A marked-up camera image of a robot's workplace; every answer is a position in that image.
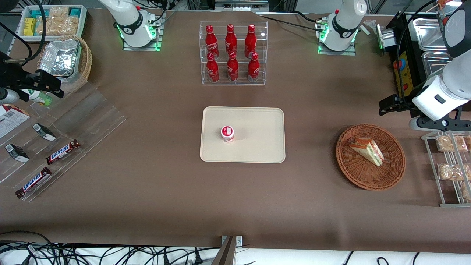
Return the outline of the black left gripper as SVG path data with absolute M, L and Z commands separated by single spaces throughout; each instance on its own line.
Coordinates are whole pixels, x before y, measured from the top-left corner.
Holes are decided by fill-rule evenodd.
M 403 111 L 417 112 L 418 109 L 415 104 L 408 99 L 409 96 L 404 97 L 398 94 L 388 96 L 379 102 L 379 115 L 383 116 L 387 113 Z

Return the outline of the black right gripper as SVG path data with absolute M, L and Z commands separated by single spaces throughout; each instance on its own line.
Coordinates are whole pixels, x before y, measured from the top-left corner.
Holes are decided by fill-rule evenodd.
M 61 89 L 61 81 L 45 70 L 36 71 L 36 81 L 33 74 L 25 71 L 18 63 L 5 62 L 10 57 L 0 52 L 0 85 L 10 94 L 17 94 L 20 100 L 28 101 L 30 94 L 23 90 L 40 91 L 51 93 L 58 98 L 64 98 L 64 91 Z

